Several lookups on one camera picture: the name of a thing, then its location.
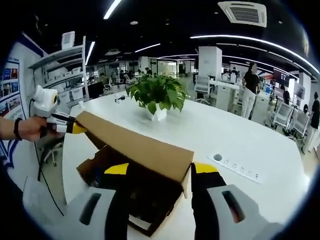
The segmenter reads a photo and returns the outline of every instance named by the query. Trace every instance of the wall poster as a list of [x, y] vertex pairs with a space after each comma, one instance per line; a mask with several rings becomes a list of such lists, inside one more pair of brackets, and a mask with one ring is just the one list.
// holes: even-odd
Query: wall poster
[[[0, 116], [5, 119], [26, 119], [20, 93], [20, 64], [16, 58], [9, 57], [0, 75]], [[4, 166], [14, 168], [13, 153], [19, 140], [0, 140], [0, 160]]]

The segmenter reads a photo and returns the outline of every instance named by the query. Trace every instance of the ceiling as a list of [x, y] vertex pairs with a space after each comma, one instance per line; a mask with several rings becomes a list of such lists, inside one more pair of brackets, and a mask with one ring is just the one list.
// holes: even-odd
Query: ceiling
[[[87, 52], [91, 42], [95, 41], [89, 65], [106, 60], [113, 62], [116, 58], [136, 60], [139, 56], [196, 54], [198, 46], [227, 43], [236, 45], [217, 45], [223, 55], [253, 59], [288, 72], [298, 70], [296, 65], [281, 57], [237, 45], [260, 48], [297, 62], [320, 80], [320, 75], [305, 62], [264, 43], [226, 37], [190, 39], [200, 35], [238, 35], [262, 39], [292, 50], [320, 69], [317, 54], [308, 41], [305, 29], [279, 0], [248, 1], [266, 6], [266, 28], [230, 23], [219, 8], [218, 0], [122, 0], [110, 18], [103, 20], [113, 1], [55, 0], [48, 3], [39, 0], [33, 5], [34, 12], [29, 15], [24, 31], [48, 53], [61, 49], [62, 33], [75, 31], [76, 45], [82, 43], [82, 36], [86, 36]], [[160, 46], [135, 53], [159, 43]], [[110, 49], [119, 49], [120, 53], [105, 56]]]

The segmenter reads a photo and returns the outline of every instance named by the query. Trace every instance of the potted plant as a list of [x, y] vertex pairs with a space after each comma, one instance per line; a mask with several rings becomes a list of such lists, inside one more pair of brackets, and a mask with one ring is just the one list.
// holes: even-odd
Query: potted plant
[[138, 102], [139, 107], [148, 110], [151, 120], [164, 119], [171, 107], [181, 112], [188, 96], [185, 87], [177, 79], [165, 75], [144, 75], [126, 92]]

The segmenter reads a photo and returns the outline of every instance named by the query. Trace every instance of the power outlet strip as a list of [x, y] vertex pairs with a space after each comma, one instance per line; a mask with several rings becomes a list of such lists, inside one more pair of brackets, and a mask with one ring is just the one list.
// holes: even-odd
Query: power outlet strip
[[253, 171], [252, 169], [242, 166], [237, 162], [231, 161], [230, 159], [221, 156], [218, 153], [211, 153], [207, 156], [209, 160], [211, 160], [214, 163], [217, 163], [231, 171], [233, 171], [236, 174], [239, 174], [251, 181], [254, 181], [257, 184], [263, 183], [263, 177], [260, 173]]

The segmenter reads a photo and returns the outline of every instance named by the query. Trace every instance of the cardboard box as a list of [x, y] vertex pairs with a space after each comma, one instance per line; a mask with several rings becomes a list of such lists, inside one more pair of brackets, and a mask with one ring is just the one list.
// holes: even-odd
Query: cardboard box
[[94, 159], [87, 159], [77, 167], [80, 176], [91, 184], [97, 179], [97, 170], [103, 173], [112, 166], [128, 163], [127, 180], [122, 182], [122, 176], [116, 174], [112, 177], [117, 180], [107, 182], [111, 183], [110, 188], [127, 191], [129, 224], [152, 236], [163, 227], [182, 195], [187, 198], [194, 153], [128, 130], [86, 111], [76, 120], [87, 128], [87, 137], [99, 150]]

